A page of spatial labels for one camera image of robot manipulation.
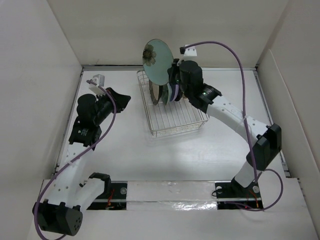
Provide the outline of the purple plastic plate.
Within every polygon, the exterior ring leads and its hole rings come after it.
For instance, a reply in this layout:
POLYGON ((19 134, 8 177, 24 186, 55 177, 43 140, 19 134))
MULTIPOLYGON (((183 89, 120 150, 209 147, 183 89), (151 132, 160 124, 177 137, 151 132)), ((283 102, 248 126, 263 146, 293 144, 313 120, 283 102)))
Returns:
POLYGON ((170 87, 171 87, 170 102, 172 102, 177 98, 177 96, 179 94, 180 87, 178 84, 170 84, 170 87))

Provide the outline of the light green rectangular dish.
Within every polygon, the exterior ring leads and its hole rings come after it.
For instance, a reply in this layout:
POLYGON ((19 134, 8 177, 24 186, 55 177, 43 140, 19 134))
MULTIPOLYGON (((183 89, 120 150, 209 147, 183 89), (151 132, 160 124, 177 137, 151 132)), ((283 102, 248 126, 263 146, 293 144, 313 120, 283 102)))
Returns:
POLYGON ((163 104, 166 106, 170 102, 170 98, 172 95, 172 88, 169 83, 163 86, 162 88, 162 101, 163 104))

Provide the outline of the clear glass plate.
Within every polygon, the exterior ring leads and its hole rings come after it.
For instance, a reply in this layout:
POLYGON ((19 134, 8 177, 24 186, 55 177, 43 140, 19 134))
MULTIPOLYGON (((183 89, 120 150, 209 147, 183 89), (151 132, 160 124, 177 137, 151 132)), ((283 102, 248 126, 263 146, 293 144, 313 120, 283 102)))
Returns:
POLYGON ((144 46, 143 69, 149 80, 156 85, 163 86, 169 82, 167 70, 171 68, 173 60, 169 46, 160 39, 152 39, 144 46))

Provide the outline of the brown rim cream bowl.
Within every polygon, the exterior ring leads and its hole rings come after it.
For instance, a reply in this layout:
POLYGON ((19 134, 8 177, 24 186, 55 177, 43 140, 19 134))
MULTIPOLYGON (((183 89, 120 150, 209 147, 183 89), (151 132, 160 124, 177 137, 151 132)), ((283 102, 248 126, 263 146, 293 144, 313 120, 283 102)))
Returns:
POLYGON ((163 87, 161 85, 154 84, 152 81, 148 81, 150 98, 152 100, 153 105, 157 105, 159 103, 160 98, 163 94, 163 87))

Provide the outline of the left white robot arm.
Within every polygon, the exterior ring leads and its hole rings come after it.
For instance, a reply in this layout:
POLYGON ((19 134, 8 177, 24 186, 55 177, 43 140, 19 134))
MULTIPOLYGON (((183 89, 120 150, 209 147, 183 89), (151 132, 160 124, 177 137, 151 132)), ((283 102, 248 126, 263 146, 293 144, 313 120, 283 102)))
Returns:
POLYGON ((83 221, 84 211, 97 198, 112 197, 111 177, 94 172, 84 184, 83 171, 98 143, 110 128, 102 131, 101 123, 110 115, 121 113, 131 97, 112 88, 99 87, 100 94, 84 94, 77 100, 77 116, 68 139, 67 152, 58 172, 40 192, 32 209, 35 230, 44 240, 43 232, 75 236, 83 221))

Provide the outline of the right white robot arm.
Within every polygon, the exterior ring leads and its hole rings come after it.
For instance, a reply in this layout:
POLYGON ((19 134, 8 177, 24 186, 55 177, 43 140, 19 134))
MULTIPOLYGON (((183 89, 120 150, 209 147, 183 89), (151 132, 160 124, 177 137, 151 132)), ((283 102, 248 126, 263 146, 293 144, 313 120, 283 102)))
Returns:
POLYGON ((221 121, 248 143, 246 161, 228 186, 235 196, 242 197, 281 151, 281 127, 255 120, 232 105, 219 90, 204 83, 203 71, 195 61, 174 59, 167 73, 193 107, 221 121))

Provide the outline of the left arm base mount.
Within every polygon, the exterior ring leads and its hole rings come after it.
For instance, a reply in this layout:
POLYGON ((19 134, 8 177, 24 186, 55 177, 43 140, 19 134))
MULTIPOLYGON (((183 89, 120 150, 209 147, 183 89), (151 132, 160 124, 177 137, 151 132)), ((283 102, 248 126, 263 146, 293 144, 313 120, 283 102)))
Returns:
POLYGON ((99 195, 87 210, 126 210, 127 193, 127 181, 112 181, 108 192, 99 195))

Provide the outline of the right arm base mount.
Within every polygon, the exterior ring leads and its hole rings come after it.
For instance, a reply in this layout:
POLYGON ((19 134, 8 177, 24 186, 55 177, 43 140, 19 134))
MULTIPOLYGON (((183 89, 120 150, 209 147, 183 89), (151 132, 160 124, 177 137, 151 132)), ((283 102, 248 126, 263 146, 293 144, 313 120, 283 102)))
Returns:
POLYGON ((218 210, 253 210, 264 207, 258 183, 252 182, 243 188, 230 181, 218 181, 214 187, 211 195, 216 198, 218 210))

